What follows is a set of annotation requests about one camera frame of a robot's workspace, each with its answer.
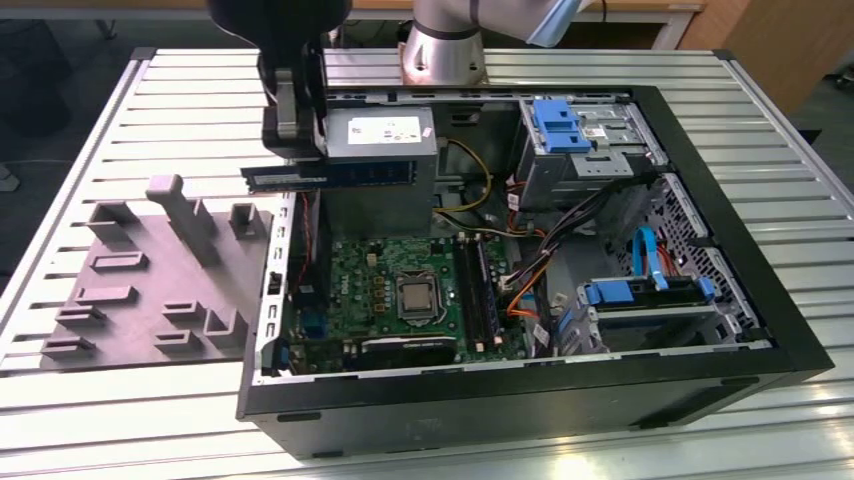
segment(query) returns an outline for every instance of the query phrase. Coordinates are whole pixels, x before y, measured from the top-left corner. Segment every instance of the motherboard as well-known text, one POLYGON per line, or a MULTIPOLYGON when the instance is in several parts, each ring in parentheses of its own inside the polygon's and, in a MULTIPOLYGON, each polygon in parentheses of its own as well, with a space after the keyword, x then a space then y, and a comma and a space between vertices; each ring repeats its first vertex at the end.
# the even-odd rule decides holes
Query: motherboard
POLYGON ((518 321, 495 308, 494 298, 491 308, 475 307, 507 271, 498 238, 336 241, 330 306, 324 315, 302 313, 307 339, 291 347, 303 357, 298 364, 306 373, 334 373, 362 370, 359 354, 383 359, 375 368, 525 358, 518 321), (482 253, 482 263, 466 249, 482 253), (482 285, 473 271, 483 273, 482 285), (446 355, 447 362, 437 359, 446 355))

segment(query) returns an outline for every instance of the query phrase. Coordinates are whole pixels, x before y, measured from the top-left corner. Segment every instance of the ram slot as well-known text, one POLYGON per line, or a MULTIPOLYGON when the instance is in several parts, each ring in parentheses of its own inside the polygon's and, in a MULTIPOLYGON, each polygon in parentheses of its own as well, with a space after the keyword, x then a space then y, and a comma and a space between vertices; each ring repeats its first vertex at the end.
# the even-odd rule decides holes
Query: ram slot
POLYGON ((466 343, 475 352, 502 343, 495 292, 483 243, 463 236, 454 246, 457 286, 463 306, 466 343))

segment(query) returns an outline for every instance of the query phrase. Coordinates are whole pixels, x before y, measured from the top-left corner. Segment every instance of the cpu socket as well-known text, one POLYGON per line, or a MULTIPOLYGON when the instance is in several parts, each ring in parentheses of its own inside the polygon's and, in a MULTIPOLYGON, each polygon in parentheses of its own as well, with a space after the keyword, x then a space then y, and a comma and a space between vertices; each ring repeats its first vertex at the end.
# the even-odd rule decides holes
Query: cpu socket
POLYGON ((426 270, 397 276, 398 317, 413 327, 423 327, 439 316, 437 275, 426 270))

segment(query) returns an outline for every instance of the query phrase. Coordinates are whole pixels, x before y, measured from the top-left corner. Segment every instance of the slotted aluminum worktable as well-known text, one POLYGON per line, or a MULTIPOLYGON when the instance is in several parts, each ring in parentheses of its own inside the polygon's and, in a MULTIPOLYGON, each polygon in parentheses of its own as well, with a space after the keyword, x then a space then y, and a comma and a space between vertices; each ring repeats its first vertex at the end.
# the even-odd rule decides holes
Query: slotted aluminum worktable
MULTIPOLYGON (((850 478, 854 459, 854 202, 735 62, 707 52, 487 54, 494 84, 653 84, 723 185, 837 368, 683 428, 298 463, 235 419, 240 364, 39 374, 39 349, 94 235, 96 200, 138 214, 148 177, 188 197, 250 200, 238 168, 272 156, 251 50, 131 61, 6 295, 0 477, 130 479, 276 472, 312 478, 850 478)), ((334 85, 397 84, 393 50, 328 53, 334 85)), ((272 197, 252 197, 272 209, 272 197)))

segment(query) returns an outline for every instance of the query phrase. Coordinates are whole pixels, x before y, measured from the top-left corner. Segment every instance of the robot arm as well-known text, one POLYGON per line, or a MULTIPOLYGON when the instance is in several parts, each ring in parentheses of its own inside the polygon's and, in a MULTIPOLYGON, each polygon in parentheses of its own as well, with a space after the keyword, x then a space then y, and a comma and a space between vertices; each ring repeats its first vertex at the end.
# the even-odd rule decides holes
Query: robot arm
MULTIPOLYGON (((575 12, 594 0, 415 0, 403 55, 409 83, 483 80, 481 27, 554 46, 575 12)), ((260 50, 258 69, 270 106, 264 146, 300 162, 326 156, 326 68, 320 38, 342 25, 352 0, 208 0, 219 27, 260 50)))
POLYGON ((351 0, 208 0, 214 22, 260 50, 258 70, 270 105, 263 141, 284 158, 323 158, 327 107, 320 38, 344 22, 350 9, 351 0))
POLYGON ((481 28, 553 47, 594 0, 415 0, 403 53, 406 80, 471 85, 486 75, 481 28))

